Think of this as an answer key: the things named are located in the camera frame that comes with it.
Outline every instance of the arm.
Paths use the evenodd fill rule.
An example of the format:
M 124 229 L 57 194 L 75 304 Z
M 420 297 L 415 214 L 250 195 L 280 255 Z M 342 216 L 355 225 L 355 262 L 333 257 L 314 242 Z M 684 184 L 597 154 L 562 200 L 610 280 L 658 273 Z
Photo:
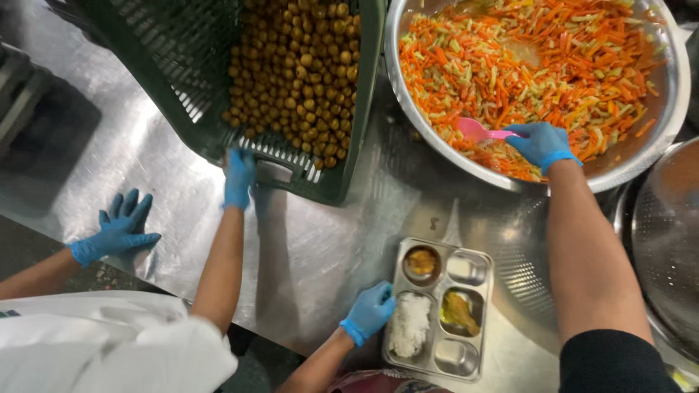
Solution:
M 507 127 L 514 146 L 549 176 L 547 242 L 561 342 L 593 329 L 616 329 L 652 343 L 643 298 L 624 247 L 570 152 L 564 129 L 548 123 Z
M 0 283 L 0 300 L 58 293 L 79 270 L 71 250 L 64 248 Z
M 137 201 L 136 189 L 131 190 L 125 202 L 124 196 L 117 194 L 109 214 L 99 212 L 101 231 L 97 235 L 73 243 L 1 282 L 0 300 L 58 293 L 71 276 L 90 262 L 157 242 L 159 234 L 137 234 L 139 225 L 145 224 L 152 196 L 144 196 L 138 206 Z
M 354 341 L 342 327 L 338 327 L 328 341 L 294 371 L 277 392 L 324 392 L 333 382 L 335 370 L 352 348 Z
M 392 291 L 393 286 L 382 281 L 362 292 L 340 327 L 289 376 L 277 393 L 325 392 L 350 350 L 355 345 L 361 347 L 393 314 L 396 298 L 391 295 Z
M 231 149 L 225 168 L 224 214 L 196 289 L 192 315 L 215 324 L 223 334 L 236 313 L 243 279 L 243 233 L 247 189 L 255 179 L 252 155 Z

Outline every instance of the white sleeve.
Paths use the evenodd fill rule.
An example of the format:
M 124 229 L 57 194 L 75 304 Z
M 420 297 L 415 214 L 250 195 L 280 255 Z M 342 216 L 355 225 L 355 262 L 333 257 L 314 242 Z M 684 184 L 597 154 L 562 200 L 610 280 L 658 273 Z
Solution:
M 238 367 L 227 337 L 198 318 L 150 327 L 95 355 L 74 392 L 211 393 Z

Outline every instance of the stainless steel bowl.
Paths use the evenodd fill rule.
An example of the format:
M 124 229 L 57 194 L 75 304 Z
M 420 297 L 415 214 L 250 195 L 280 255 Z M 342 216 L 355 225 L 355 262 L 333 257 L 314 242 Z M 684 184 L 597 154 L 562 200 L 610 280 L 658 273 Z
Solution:
M 408 30 L 415 13 L 433 15 L 450 3 L 453 2 L 445 0 L 393 0 L 391 2 L 386 20 L 384 52 L 389 79 L 398 102 L 425 141 L 459 168 L 506 190 L 528 194 L 548 194 L 549 189 L 545 183 L 509 178 L 459 154 L 432 130 L 410 98 L 398 61 L 398 39 Z M 655 117 L 658 122 L 651 131 L 639 138 L 633 136 L 642 126 L 637 123 L 628 130 L 631 135 L 623 143 L 618 143 L 604 155 L 584 165 L 587 183 L 593 192 L 602 192 L 626 183 L 648 169 L 675 139 L 687 113 L 691 79 L 684 42 L 678 34 L 675 19 L 662 0 L 637 0 L 634 5 L 635 12 L 640 15 L 650 5 L 655 5 L 661 17 L 667 21 L 662 29 L 655 29 L 650 24 L 647 27 L 647 32 L 655 36 L 656 42 L 668 45 L 658 55 L 667 59 L 668 63 L 656 68 L 649 77 L 656 84 L 660 97 L 650 96 L 646 99 L 648 112 L 645 118 Z

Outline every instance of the blue nitrile glove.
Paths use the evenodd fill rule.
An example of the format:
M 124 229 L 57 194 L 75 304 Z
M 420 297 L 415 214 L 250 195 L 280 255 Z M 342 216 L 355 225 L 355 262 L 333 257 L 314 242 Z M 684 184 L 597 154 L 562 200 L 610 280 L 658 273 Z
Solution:
M 393 285 L 382 281 L 374 288 L 359 294 L 349 315 L 340 322 L 356 346 L 361 347 L 379 331 L 396 309 L 396 297 L 391 295 Z
M 519 136 L 508 136 L 505 142 L 517 149 L 530 163 L 541 168 L 541 174 L 560 159 L 573 159 L 579 165 L 580 160 L 573 155 L 568 145 L 568 133 L 550 123 L 512 124 L 505 127 Z
M 247 150 L 232 148 L 228 150 L 226 168 L 226 189 L 223 207 L 236 207 L 245 210 L 250 204 L 247 189 L 255 181 L 255 160 Z
M 140 245 L 152 245 L 160 239 L 160 234 L 143 234 L 153 196 L 146 194 L 138 206 L 137 201 L 138 190 L 135 188 L 127 194 L 126 199 L 116 194 L 109 214 L 104 210 L 99 211 L 101 231 L 70 245 L 73 258 L 82 267 L 106 255 L 117 255 Z

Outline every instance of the perforated metal strainer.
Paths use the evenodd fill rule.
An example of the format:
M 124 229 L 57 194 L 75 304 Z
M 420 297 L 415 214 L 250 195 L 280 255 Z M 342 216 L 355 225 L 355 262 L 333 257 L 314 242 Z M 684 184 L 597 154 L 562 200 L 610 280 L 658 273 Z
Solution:
M 644 295 L 676 349 L 699 359 L 699 138 L 662 158 L 633 209 L 631 247 Z

